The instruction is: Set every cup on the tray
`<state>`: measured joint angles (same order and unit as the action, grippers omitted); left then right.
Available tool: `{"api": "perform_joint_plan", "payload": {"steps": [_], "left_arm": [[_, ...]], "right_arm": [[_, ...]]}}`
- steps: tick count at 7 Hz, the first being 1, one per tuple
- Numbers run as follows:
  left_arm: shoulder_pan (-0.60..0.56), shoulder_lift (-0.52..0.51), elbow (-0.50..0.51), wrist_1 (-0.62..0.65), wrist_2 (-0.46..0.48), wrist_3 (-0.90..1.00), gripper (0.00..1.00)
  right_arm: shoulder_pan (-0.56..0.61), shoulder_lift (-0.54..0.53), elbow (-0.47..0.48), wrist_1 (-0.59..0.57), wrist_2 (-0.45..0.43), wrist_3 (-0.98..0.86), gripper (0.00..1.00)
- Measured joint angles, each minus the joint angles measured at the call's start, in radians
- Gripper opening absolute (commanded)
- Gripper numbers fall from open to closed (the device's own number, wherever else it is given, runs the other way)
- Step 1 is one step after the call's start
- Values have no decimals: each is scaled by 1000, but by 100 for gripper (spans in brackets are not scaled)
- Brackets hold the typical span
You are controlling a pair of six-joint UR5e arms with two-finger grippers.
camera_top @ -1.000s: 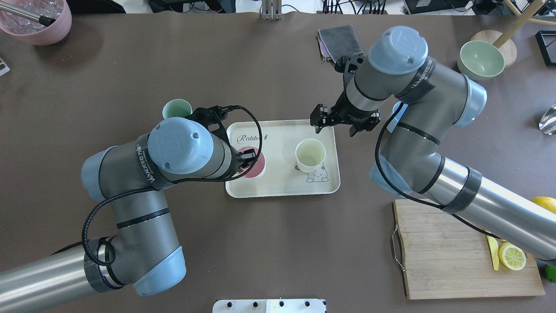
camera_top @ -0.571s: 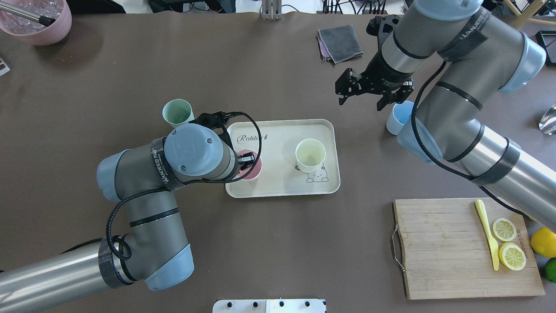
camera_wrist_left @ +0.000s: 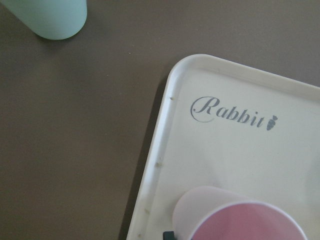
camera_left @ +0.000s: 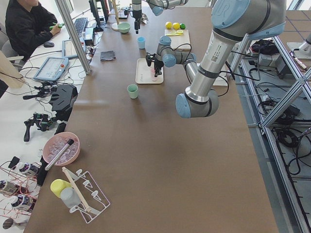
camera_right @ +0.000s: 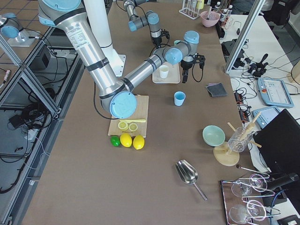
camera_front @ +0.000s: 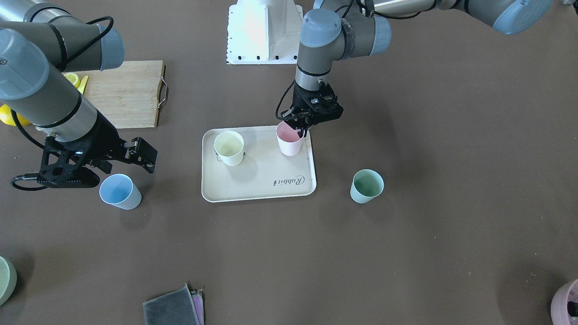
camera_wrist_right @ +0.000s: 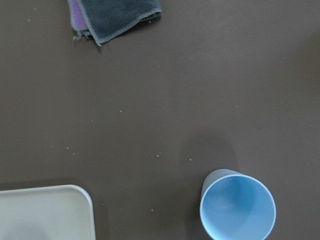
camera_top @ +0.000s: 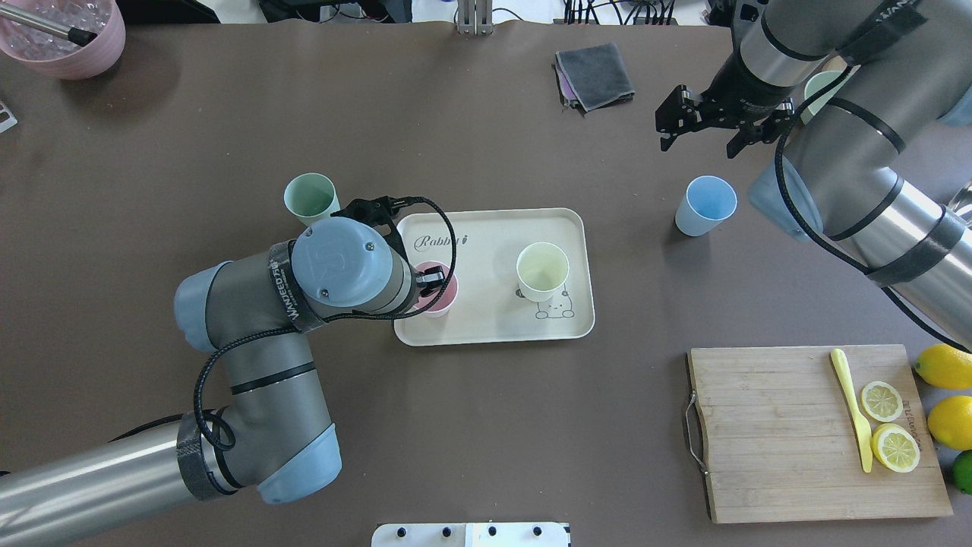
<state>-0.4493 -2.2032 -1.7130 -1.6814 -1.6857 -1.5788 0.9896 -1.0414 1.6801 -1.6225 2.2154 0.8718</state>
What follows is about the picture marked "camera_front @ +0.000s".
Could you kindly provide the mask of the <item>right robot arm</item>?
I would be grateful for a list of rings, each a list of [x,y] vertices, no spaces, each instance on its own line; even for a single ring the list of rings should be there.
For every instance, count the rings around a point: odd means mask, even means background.
[[[153,173],[157,150],[143,138],[123,140],[104,115],[66,80],[64,73],[118,68],[125,48],[110,16],[83,22],[43,0],[3,0],[0,33],[0,98],[17,128],[22,115],[46,133],[38,172],[12,179],[23,191],[93,188],[111,161]]]

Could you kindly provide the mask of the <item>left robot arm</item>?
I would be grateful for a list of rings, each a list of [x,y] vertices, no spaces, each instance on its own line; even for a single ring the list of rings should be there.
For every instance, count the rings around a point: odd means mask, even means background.
[[[533,26],[551,0],[316,0],[302,21],[289,109],[276,118],[303,138],[319,123],[339,119],[343,107],[330,86],[334,61],[384,53],[390,20],[408,20],[433,9],[456,9],[504,35]]]

